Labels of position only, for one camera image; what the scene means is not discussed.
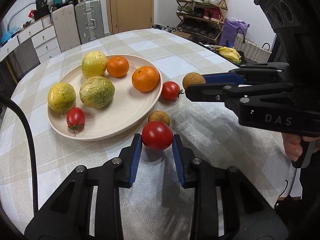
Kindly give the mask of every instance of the wrinkled green fruit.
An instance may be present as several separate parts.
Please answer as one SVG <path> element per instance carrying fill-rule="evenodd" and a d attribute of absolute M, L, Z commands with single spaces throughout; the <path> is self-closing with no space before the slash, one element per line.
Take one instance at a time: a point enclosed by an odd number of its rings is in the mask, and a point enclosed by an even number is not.
<path fill-rule="evenodd" d="M 92 51 L 82 60 L 82 74 L 85 78 L 103 76 L 107 68 L 108 59 L 101 51 Z"/>
<path fill-rule="evenodd" d="M 60 114 L 67 113 L 76 102 L 76 92 L 68 83 L 54 84 L 48 93 L 49 107 Z"/>
<path fill-rule="evenodd" d="M 92 77 L 80 87 L 80 99 L 87 107 L 103 108 L 115 95 L 115 86 L 105 77 Z"/>

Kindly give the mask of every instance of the plate rim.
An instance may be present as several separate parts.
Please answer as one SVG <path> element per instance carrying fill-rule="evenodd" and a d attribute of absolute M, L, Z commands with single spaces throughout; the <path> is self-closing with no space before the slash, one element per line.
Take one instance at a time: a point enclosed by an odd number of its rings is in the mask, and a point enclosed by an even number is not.
<path fill-rule="evenodd" d="M 150 112 L 150 110 L 151 110 L 151 109 L 155 106 L 155 104 L 157 103 L 157 101 L 158 101 L 158 99 L 159 99 L 159 97 L 160 97 L 160 95 L 161 95 L 161 92 L 162 92 L 163 78 L 162 78 L 162 74 L 161 74 L 160 70 L 159 70 L 152 62 L 150 62 L 149 60 L 147 60 L 147 59 L 145 59 L 145 58 L 143 58 L 143 57 L 139 57 L 139 56 L 131 55 L 131 54 L 106 55 L 106 57 L 108 57 L 108 56 L 133 56 L 133 57 L 141 58 L 141 59 L 146 60 L 146 61 L 148 61 L 149 63 L 151 63 L 151 65 L 158 71 L 158 73 L 159 73 L 159 75 L 160 75 L 160 80 L 159 80 L 159 82 L 160 82 L 160 90 L 159 90 L 158 95 L 156 96 L 155 101 L 153 101 L 153 103 L 152 103 L 151 106 L 148 108 L 148 110 L 146 111 L 146 113 L 145 113 L 141 118 L 139 118 L 138 120 L 136 120 L 135 122 L 133 122 L 133 124 L 127 126 L 126 128 L 123 128 L 123 129 L 121 129 L 120 131 L 115 132 L 115 133 L 113 133 L 113 134 L 104 135 L 104 136 L 101 136 L 101 137 L 94 137 L 94 138 L 93 138 L 93 137 L 73 137 L 73 136 L 70 136 L 70 135 L 66 135 L 66 134 L 60 132 L 59 130 L 57 130 L 57 129 L 52 125 L 51 120 L 50 120 L 50 118 L 49 118 L 49 111 L 52 111 L 52 109 L 49 107 L 49 104 L 48 104 L 48 102 L 47 102 L 47 118 L 48 118 L 49 124 L 50 124 L 50 126 L 51 126 L 58 134 L 60 134 L 61 136 L 66 137 L 66 138 L 70 138 L 70 139 L 73 139 L 73 140 L 78 140 L 78 141 L 99 141 L 99 140 L 104 140 L 104 139 L 107 139 L 107 138 L 111 138 L 111 137 L 116 136 L 116 135 L 118 135 L 118 134 L 120 134 L 120 133 L 123 133 L 123 132 L 129 130 L 130 128 L 132 128 L 133 126 L 135 126 L 141 119 L 143 119 L 143 118 Z M 73 71 L 74 69 L 76 69 L 77 67 L 80 67 L 80 66 L 81 66 L 81 64 L 78 65 L 78 66 L 76 66 L 76 67 L 74 67 L 73 69 L 71 69 L 71 70 L 70 70 L 67 74 L 65 74 L 57 83 L 60 83 L 60 81 L 61 81 L 65 76 L 67 76 L 71 71 Z"/>

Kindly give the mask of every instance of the plaid tablecloth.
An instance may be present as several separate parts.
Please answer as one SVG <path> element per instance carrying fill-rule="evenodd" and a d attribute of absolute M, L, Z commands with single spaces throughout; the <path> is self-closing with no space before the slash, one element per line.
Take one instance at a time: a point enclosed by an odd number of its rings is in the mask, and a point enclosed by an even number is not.
<path fill-rule="evenodd" d="M 19 82 L 12 99 L 26 114 L 33 133 L 40 207 L 77 165 L 92 168 L 118 156 L 147 122 L 145 119 L 118 136 L 93 142 L 64 138 L 50 127 L 47 120 L 50 87 L 93 50 L 106 55 L 143 57 L 160 69 L 164 81 L 175 81 L 181 87 L 188 72 L 220 73 L 235 68 L 195 43 L 155 29 L 93 41 L 36 67 Z M 275 204 L 290 166 L 279 133 L 242 127 L 223 103 L 194 103 L 184 95 L 171 105 L 158 102 L 154 109 L 170 115 L 173 132 L 180 134 L 184 145 L 192 148 L 196 156 L 220 168 L 238 166 L 270 205 Z M 9 218 L 24 232 L 33 217 L 30 158 L 23 126 L 11 110 L 5 113 L 0 136 L 1 203 Z M 143 148 L 133 188 L 120 191 L 125 239 L 187 239 L 193 193 L 192 189 L 180 188 L 171 148 L 162 156 L 147 155 Z"/>

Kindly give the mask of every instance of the checkered tablecloth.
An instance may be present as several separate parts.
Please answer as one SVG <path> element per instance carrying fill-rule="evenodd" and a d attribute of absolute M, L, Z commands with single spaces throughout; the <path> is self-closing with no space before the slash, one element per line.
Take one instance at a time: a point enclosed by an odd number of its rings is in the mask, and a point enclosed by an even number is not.
<path fill-rule="evenodd" d="M 92 168 L 118 156 L 147 122 L 144 119 L 118 136 L 93 142 L 64 138 L 50 127 L 47 120 L 50 87 L 80 65 L 84 55 L 93 50 L 106 55 L 143 57 L 159 68 L 164 81 L 175 81 L 181 87 L 188 72 L 220 73 L 235 68 L 191 41 L 155 29 L 130 31 L 93 41 L 36 67 L 19 82 L 12 99 L 21 107 L 31 126 L 40 207 L 77 165 Z M 184 95 L 171 105 L 158 102 L 154 109 L 169 114 L 173 132 L 180 134 L 183 144 L 192 148 L 196 156 L 220 168 L 238 166 L 270 205 L 275 204 L 284 189 L 290 166 L 279 133 L 242 127 L 236 115 L 223 103 L 190 102 Z M 30 158 L 23 126 L 9 109 L 0 136 L 1 203 L 12 222 L 24 232 L 33 217 Z M 143 148 L 133 188 L 120 190 L 125 239 L 187 239 L 193 193 L 192 189 L 180 188 L 171 148 L 161 156 L 147 154 Z"/>

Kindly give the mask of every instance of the white woven basket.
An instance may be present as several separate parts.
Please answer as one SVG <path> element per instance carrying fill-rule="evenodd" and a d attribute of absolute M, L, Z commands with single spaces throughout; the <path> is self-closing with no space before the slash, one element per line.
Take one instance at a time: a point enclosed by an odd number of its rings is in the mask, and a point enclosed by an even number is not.
<path fill-rule="evenodd" d="M 247 37 L 244 37 L 242 34 L 238 33 L 236 34 L 236 40 L 234 44 L 234 48 L 236 50 L 240 50 L 244 53 L 244 56 L 252 61 L 255 61 L 257 63 L 266 63 L 269 60 L 269 57 L 271 55 L 270 44 L 265 43 L 262 47 L 260 47 L 257 43 L 250 40 Z M 269 49 L 264 49 L 264 45 L 268 44 Z"/>

